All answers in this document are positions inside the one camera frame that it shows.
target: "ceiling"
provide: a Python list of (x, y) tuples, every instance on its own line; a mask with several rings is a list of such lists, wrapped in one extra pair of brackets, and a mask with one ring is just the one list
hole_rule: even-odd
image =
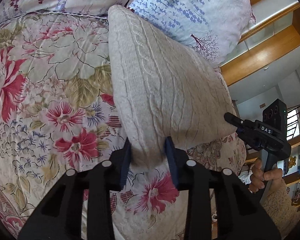
[(240, 104), (276, 86), (300, 65), (300, 46), (278, 60), (267, 70), (260, 69), (229, 87), (232, 100)]

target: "floral bed sheet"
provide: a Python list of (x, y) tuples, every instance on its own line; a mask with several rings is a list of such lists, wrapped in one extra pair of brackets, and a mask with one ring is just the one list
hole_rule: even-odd
[[(67, 169), (91, 169), (123, 147), (107, 41), (108, 22), (97, 18), (31, 13), (0, 25), (0, 220), (15, 237)], [(245, 160), (236, 134), (187, 153), (237, 174)], [(166, 162), (131, 167), (110, 202), (116, 239), (183, 239), (187, 192), (174, 188)]]

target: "sweater sleeve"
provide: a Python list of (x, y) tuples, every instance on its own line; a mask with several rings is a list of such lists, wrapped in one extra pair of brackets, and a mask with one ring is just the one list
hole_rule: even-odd
[(286, 188), (287, 186), (282, 180), (280, 188), (276, 192), (270, 193), (262, 205), (279, 229), (282, 239), (300, 220), (300, 212), (297, 212), (296, 207), (291, 206), (291, 199)]

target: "window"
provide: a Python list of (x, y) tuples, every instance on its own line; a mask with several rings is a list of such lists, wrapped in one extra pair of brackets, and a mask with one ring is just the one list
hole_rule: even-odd
[(287, 140), (300, 134), (299, 116), (300, 105), (288, 110)]

